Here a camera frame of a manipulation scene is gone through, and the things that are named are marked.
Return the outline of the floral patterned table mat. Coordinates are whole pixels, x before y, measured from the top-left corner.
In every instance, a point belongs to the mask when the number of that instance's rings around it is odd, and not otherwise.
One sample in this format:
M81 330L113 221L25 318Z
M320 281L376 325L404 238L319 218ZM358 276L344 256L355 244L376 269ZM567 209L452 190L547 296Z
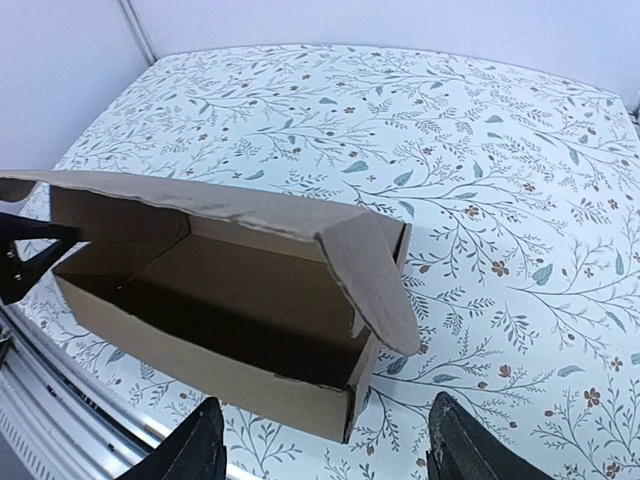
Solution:
M230 460L264 479L422 479L445 391L557 479L639 475L639 139L597 87L364 46L159 60L63 169L356 204L413 226L421 352L382 353L349 445L229 406Z

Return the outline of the brown cardboard paper box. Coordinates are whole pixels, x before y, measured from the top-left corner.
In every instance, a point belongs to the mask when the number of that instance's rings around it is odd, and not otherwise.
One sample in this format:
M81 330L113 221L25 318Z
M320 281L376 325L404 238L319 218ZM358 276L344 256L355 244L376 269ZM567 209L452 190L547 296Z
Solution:
M80 325L203 393L348 441L381 348L419 350L411 228L368 209L133 174L5 171L49 186L53 275Z

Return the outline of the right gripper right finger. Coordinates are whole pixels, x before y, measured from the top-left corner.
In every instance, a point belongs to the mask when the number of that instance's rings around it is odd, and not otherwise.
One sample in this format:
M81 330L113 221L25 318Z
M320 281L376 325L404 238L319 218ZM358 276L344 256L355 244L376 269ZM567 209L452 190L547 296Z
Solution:
M428 417L427 475L437 480L550 480L504 446L451 395L436 395Z

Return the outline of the front aluminium rail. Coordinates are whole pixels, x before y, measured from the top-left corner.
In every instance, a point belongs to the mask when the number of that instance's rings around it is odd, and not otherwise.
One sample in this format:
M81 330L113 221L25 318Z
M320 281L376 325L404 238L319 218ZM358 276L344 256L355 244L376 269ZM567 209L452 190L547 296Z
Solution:
M2 307L1 438L33 478L115 479L170 432Z

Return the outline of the left aluminium frame post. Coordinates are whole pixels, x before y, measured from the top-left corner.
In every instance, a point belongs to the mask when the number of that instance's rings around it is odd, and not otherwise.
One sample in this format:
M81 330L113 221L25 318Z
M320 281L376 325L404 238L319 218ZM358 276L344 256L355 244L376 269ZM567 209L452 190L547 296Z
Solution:
M124 16L124 20L133 35L134 42L142 54L148 66L152 66L157 61L157 56L149 40L149 36L143 26L141 17L136 9L133 0L118 0L118 6Z

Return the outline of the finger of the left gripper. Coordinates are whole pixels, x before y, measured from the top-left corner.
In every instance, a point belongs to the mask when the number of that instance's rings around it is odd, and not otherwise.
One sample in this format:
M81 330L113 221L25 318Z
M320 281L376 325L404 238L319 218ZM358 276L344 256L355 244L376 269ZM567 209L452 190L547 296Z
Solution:
M1 248L7 250L11 245L23 240L54 240L51 247L71 248L84 240L83 232L48 221L35 220L9 213L1 214Z
M22 300L41 277L73 246L74 241L58 240L23 260L14 241L1 243L1 301L14 304Z

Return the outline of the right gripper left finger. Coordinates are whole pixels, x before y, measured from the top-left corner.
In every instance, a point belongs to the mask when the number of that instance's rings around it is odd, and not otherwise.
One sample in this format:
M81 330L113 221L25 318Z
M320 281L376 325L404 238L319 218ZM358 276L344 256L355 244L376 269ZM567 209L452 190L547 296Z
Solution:
M206 398L124 480L225 480L227 451L219 400Z

